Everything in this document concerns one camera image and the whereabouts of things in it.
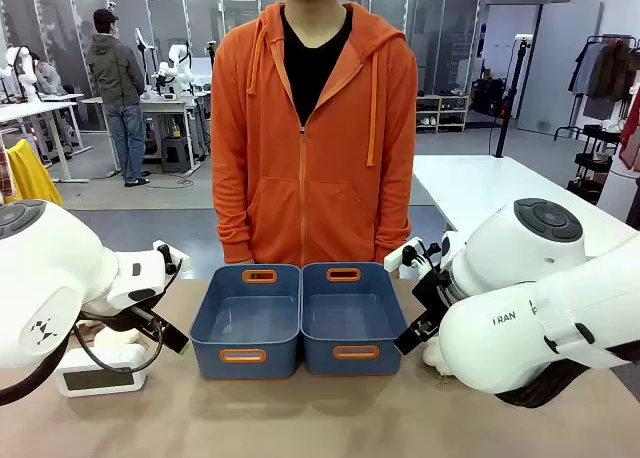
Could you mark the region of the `man in grey hoodie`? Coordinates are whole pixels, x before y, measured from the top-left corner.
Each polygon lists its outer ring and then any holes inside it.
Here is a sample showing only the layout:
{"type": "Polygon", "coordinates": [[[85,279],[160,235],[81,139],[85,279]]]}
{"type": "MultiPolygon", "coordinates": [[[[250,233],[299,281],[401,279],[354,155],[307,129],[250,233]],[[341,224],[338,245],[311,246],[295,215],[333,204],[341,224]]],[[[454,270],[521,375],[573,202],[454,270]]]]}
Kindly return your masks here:
{"type": "Polygon", "coordinates": [[[103,101],[124,186],[131,188],[149,183],[149,173],[143,169],[145,132],[140,106],[145,83],[133,51],[117,37],[117,21],[109,9],[94,11],[95,33],[87,64],[103,101]]]}

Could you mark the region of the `yellow cloth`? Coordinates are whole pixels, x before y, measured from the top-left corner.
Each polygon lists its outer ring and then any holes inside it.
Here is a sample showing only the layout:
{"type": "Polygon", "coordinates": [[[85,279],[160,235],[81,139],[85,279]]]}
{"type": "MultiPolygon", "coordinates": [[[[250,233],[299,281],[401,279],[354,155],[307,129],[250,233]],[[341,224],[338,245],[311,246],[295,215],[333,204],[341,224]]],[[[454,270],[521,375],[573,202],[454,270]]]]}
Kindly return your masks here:
{"type": "Polygon", "coordinates": [[[64,206],[64,201],[48,171],[25,139],[8,149],[7,156],[17,199],[38,199],[64,206]]]}

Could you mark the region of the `white background desk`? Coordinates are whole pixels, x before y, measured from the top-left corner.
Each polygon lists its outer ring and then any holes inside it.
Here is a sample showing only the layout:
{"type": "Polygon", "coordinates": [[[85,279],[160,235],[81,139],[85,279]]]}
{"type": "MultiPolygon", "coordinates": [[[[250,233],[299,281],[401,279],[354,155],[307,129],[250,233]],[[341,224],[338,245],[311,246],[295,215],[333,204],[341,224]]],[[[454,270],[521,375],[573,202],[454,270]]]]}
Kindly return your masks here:
{"type": "Polygon", "coordinates": [[[93,149],[92,146],[85,147],[83,145],[82,137],[75,117],[74,107],[76,103],[71,101],[48,101],[48,102],[29,102],[29,103],[14,103],[14,104],[2,104],[0,105],[0,124],[8,124],[12,121],[35,122],[35,127],[38,128],[42,120],[46,122],[49,136],[53,139],[55,144],[55,150],[58,155],[59,165],[62,170],[61,178],[54,178],[53,182],[58,184],[88,184],[90,178],[77,178],[71,175],[68,160],[64,152],[64,148],[61,141],[62,128],[56,122],[55,116],[60,113],[61,110],[67,110],[72,118],[72,124],[74,127],[74,133],[78,140],[80,150],[78,152],[72,152],[72,156],[76,156],[93,149]]]}

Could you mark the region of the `black tripod stand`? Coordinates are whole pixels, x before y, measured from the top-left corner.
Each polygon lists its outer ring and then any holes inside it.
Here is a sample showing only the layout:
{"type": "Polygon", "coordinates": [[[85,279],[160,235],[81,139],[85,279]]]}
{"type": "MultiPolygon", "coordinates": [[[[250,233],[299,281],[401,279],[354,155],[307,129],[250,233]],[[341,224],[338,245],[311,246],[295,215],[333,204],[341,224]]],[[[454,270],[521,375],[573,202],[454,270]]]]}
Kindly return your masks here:
{"type": "Polygon", "coordinates": [[[521,69],[524,62],[524,58],[527,54],[527,50],[531,47],[532,41],[533,41],[532,34],[517,34],[515,36],[514,44],[518,45],[516,63],[515,63],[513,77],[511,80],[511,85],[507,92],[507,98],[503,102],[504,107],[503,107],[503,112],[501,114],[502,124],[500,127],[498,143],[494,153],[495,158],[503,157],[504,145],[506,142],[506,136],[507,136],[509,123],[512,116],[513,103],[517,94],[517,87],[519,83],[521,69]]]}

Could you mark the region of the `white table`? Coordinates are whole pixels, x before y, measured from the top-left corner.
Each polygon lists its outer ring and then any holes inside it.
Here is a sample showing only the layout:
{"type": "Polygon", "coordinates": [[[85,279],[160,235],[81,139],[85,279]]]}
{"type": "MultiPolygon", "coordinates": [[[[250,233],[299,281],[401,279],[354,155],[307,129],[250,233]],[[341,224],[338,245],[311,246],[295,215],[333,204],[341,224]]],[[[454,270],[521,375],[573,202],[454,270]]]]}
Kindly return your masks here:
{"type": "Polygon", "coordinates": [[[521,198],[555,202],[581,222],[589,257],[637,231],[518,161],[491,155],[416,155],[413,173],[450,227],[466,235],[504,204],[521,198]]]}

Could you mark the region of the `person in orange hoodie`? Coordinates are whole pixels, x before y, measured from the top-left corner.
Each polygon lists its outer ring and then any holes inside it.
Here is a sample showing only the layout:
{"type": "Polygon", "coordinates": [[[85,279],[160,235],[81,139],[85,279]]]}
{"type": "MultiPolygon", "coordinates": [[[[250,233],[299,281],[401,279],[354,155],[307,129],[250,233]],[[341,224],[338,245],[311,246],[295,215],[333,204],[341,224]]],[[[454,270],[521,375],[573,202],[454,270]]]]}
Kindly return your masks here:
{"type": "Polygon", "coordinates": [[[410,234],[416,59],[343,0],[280,0],[212,73],[212,178],[228,264],[380,262],[410,234]]]}

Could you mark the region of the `white digital clock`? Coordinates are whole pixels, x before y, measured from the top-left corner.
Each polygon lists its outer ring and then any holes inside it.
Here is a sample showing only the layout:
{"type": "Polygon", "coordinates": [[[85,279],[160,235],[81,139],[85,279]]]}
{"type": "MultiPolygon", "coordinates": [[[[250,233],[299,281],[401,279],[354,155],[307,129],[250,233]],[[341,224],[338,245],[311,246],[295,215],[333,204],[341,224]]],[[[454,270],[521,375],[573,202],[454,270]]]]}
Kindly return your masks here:
{"type": "MultiPolygon", "coordinates": [[[[136,368],[145,362],[145,349],[140,344],[91,348],[105,364],[113,367],[136,368]]],[[[140,390],[147,377],[147,370],[135,373],[115,373],[96,364],[82,349],[70,349],[65,353],[53,373],[59,392],[68,398],[140,390]]]]}

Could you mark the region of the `wooden shoe shelf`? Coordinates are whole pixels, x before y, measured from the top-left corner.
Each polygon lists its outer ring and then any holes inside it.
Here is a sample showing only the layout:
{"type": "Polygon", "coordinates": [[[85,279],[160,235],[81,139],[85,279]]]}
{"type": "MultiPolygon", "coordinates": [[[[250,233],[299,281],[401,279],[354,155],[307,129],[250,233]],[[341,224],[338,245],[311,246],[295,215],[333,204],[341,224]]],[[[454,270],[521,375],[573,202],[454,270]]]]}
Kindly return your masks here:
{"type": "Polygon", "coordinates": [[[463,132],[468,110],[468,95],[427,95],[419,92],[416,97],[416,131],[463,132]]]}

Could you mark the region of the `black trolley cart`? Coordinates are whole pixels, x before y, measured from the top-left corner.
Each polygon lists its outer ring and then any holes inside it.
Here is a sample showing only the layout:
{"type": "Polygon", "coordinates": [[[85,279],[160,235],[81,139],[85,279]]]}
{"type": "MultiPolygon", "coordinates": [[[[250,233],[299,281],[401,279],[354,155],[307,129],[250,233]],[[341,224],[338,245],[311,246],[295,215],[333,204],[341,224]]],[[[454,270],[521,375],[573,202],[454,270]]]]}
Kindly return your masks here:
{"type": "Polygon", "coordinates": [[[620,132],[605,130],[601,125],[585,125],[578,133],[584,138],[584,148],[575,155],[576,175],[567,190],[596,205],[620,144],[620,132]]]}

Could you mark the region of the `white workbench with equipment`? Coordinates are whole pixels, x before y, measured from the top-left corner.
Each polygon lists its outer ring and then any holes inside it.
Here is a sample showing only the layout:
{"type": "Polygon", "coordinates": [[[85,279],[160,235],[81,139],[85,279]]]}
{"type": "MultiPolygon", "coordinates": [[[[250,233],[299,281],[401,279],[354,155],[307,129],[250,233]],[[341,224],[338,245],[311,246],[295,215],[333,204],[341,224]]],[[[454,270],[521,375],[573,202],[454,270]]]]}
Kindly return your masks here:
{"type": "Polygon", "coordinates": [[[148,163],[161,163],[161,141],[166,137],[183,137],[187,140],[192,170],[181,174],[190,176],[196,172],[210,153],[208,131],[208,106],[210,86],[183,94],[158,95],[149,92],[141,98],[146,137],[153,138],[155,148],[145,156],[148,163]]]}

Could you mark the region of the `grey plastic stool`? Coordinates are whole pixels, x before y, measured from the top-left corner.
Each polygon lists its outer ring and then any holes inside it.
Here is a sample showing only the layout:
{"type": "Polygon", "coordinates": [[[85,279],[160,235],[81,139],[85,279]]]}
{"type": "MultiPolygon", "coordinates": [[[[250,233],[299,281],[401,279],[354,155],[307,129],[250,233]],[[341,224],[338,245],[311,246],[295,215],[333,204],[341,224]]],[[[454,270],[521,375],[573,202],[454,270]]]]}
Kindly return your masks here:
{"type": "Polygon", "coordinates": [[[165,174],[187,174],[192,170],[187,140],[166,137],[161,141],[161,169],[165,174]]]}

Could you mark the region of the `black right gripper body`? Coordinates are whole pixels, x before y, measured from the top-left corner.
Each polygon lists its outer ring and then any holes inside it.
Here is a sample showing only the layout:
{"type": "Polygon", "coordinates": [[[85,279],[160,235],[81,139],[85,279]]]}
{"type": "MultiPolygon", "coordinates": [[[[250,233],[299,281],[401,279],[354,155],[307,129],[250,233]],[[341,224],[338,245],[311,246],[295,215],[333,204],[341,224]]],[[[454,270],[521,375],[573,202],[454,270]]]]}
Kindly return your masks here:
{"type": "Polygon", "coordinates": [[[412,290],[413,296],[423,306],[424,311],[418,316],[418,324],[440,324],[444,315],[452,306],[448,288],[452,284],[450,274],[438,267],[431,269],[412,290]]]}

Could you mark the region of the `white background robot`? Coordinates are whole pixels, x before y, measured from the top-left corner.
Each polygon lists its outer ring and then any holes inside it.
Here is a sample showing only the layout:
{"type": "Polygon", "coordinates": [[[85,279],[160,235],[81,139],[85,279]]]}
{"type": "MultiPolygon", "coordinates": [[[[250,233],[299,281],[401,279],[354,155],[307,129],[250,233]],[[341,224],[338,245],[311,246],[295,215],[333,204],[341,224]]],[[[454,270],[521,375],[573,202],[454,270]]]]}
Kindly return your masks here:
{"type": "Polygon", "coordinates": [[[5,53],[5,61],[6,64],[0,67],[0,77],[15,78],[22,99],[26,102],[40,102],[36,90],[34,59],[30,50],[25,46],[9,47],[5,53]]]}

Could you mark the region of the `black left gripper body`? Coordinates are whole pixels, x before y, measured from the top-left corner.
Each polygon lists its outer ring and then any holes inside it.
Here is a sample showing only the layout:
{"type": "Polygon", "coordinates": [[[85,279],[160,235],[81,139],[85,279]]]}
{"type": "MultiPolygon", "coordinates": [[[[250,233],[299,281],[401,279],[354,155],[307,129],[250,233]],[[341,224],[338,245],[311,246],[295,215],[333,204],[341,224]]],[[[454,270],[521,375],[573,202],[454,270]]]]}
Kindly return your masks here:
{"type": "Polygon", "coordinates": [[[169,322],[158,315],[153,308],[158,300],[139,302],[136,305],[124,309],[114,316],[101,316],[88,311],[80,312],[81,320],[100,321],[111,329],[124,332],[136,329],[140,332],[154,332],[153,321],[157,322],[161,328],[165,328],[169,322]]]}

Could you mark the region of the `black clothes rack with clothes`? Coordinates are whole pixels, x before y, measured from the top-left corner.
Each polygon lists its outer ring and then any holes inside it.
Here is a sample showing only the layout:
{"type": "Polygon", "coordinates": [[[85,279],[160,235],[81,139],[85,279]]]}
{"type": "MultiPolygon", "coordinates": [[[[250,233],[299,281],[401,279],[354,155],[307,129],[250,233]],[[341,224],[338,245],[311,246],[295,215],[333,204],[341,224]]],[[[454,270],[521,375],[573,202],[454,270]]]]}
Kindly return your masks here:
{"type": "Polygon", "coordinates": [[[623,34],[591,35],[575,60],[568,85],[573,97],[568,123],[554,137],[577,138],[584,127],[621,128],[640,72],[640,38],[623,34]]]}

